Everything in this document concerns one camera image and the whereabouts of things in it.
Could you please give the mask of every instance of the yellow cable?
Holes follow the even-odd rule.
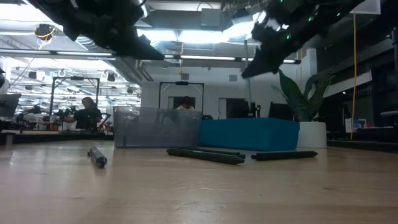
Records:
[[[300,88],[303,86],[302,80],[303,80],[303,48],[300,50]]]
[[[39,50],[42,50],[42,48],[44,47],[45,43],[47,43],[47,39],[49,38],[49,36],[46,36],[45,40],[42,42],[42,44],[39,47]]]
[[[354,15],[354,96],[353,96],[353,115],[351,120],[351,137],[350,140],[353,140],[354,135],[354,120],[355,120],[355,98],[356,98],[356,75],[357,75],[357,64],[356,64],[356,14]]]

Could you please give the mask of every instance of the person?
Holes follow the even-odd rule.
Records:
[[[73,123],[77,121],[76,128],[78,129],[96,129],[97,123],[102,120],[101,111],[96,107],[94,100],[90,97],[85,97],[81,100],[81,103],[85,107],[82,110],[77,111],[74,117],[66,117],[64,122]]]
[[[193,106],[191,106],[191,101],[189,96],[184,96],[182,101],[182,105],[180,105],[177,110],[195,110]]]

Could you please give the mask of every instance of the teal box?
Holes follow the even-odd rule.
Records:
[[[294,151],[300,124],[274,118],[203,120],[200,145],[253,151]]]

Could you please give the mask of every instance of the fluorescent light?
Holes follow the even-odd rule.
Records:
[[[150,41],[177,41],[173,30],[137,30],[138,36],[145,35]]]
[[[0,35],[34,35],[33,32],[5,32],[0,31]]]
[[[0,20],[32,22],[35,24],[53,23],[43,12],[30,4],[1,4]]]
[[[251,36],[251,31],[254,28],[254,22],[241,22],[235,24],[230,28],[224,30],[223,35],[225,38],[237,38],[237,37],[247,37]]]
[[[99,58],[99,57],[88,57],[88,60],[116,60],[116,58]]]
[[[97,88],[97,86],[90,86],[90,85],[86,85],[86,86],[80,86],[81,88]],[[99,88],[102,88],[102,89],[104,89],[104,88],[108,88],[108,89],[111,89],[111,88],[114,88],[113,86],[99,86]]]
[[[111,53],[98,53],[98,52],[57,52],[59,55],[74,55],[74,56],[112,56]]]
[[[11,54],[50,54],[48,50],[19,50],[19,49],[0,49],[0,53]]]
[[[181,55],[181,59],[197,59],[197,60],[235,60],[234,57],[214,57],[214,56],[195,56],[195,55]]]
[[[267,13],[265,11],[257,12],[256,14],[253,15],[253,20],[262,23],[266,18],[266,16]]]
[[[284,63],[296,63],[295,60],[284,60]]]
[[[253,58],[248,58],[248,61],[249,61],[249,62],[253,61]]]
[[[20,93],[22,96],[41,96],[41,97],[51,97],[50,93]],[[71,95],[71,94],[54,94],[54,97],[76,97],[76,98],[84,98],[84,97],[92,97],[95,98],[95,95]],[[135,99],[138,100],[138,97],[135,95],[130,96],[108,96],[110,98],[120,98],[120,99]],[[98,96],[98,99],[105,100],[106,96]]]
[[[184,30],[178,37],[178,41],[192,44],[217,44],[227,40],[222,32],[207,30]]]
[[[93,70],[96,71],[97,74],[101,74],[100,71],[112,71],[115,72],[115,68],[110,66],[108,63],[102,60],[72,60],[72,59],[56,59],[56,61],[60,64],[57,65],[58,68],[68,67],[70,69],[78,70],[79,73],[86,73],[85,70]]]
[[[74,87],[74,86],[67,86],[67,89],[69,89],[69,90],[71,90],[71,91],[77,91],[77,92],[79,92],[79,91],[80,91],[80,89],[79,89],[79,88],[77,88],[77,87]]]
[[[296,63],[296,61],[287,59],[287,60],[284,60],[284,63]]]

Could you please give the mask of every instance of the ceiling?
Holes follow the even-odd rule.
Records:
[[[18,1],[0,0],[0,3],[12,3]],[[166,1],[166,0],[148,0],[143,9],[146,10],[147,17],[139,20],[136,27],[139,33],[146,35],[152,45],[163,54],[174,55],[202,55],[217,57],[253,57],[258,43],[250,39],[251,28],[254,21],[241,27],[232,26],[231,15],[240,7],[251,6],[250,13],[259,13],[261,6],[266,1],[258,0],[235,0],[235,1]],[[67,50],[73,52],[106,52],[106,50],[97,47],[91,40],[85,37],[79,37],[76,42],[72,42],[62,32],[62,27],[54,24],[46,15],[35,9],[31,5],[26,4],[1,4],[2,12],[0,14],[0,49],[31,49],[31,50]],[[335,32],[351,24],[350,17],[344,18],[339,24],[335,25],[331,30],[331,35],[327,39],[311,40],[307,47],[319,47],[329,45],[348,35],[349,29],[344,32]],[[38,24],[50,24],[54,26],[55,32],[49,42],[44,43],[34,35],[33,31]],[[181,38],[190,30],[200,30],[202,33],[188,36],[183,42],[175,41]],[[243,40],[248,39],[247,48],[243,44]],[[298,54],[294,53],[288,59],[298,59]],[[162,68],[170,68],[169,72],[175,74],[175,70],[179,67],[195,68],[219,68],[219,69],[235,69],[238,71],[244,68],[243,62],[225,62],[216,60],[175,60],[167,59],[162,62],[158,61],[139,61],[132,58],[117,58],[116,60],[95,60],[92,58],[35,58],[30,57],[3,57],[3,62],[8,63],[8,77],[11,78],[11,91],[24,93],[24,99],[37,98],[37,95],[43,94],[44,101],[47,101],[47,94],[50,93],[49,86],[53,76],[65,72],[65,77],[72,75],[80,75],[86,78],[100,78],[102,90],[101,97],[105,99],[108,95],[113,95],[116,101],[122,104],[131,101],[137,104],[141,91],[135,87],[132,95],[126,98],[127,87],[141,85],[142,82],[162,81],[162,75],[159,71]],[[44,79],[33,80],[28,77],[29,71],[36,71],[44,74]],[[109,73],[115,74],[115,82],[107,81],[106,76]],[[26,90],[28,84],[41,84],[42,86],[33,86],[33,90]],[[68,83],[71,86],[90,86],[92,83],[85,81],[84,83]],[[80,95],[90,95],[95,93],[94,88],[82,88]],[[32,97],[26,93],[35,93]],[[66,86],[60,86],[59,94],[70,94],[70,90]]]

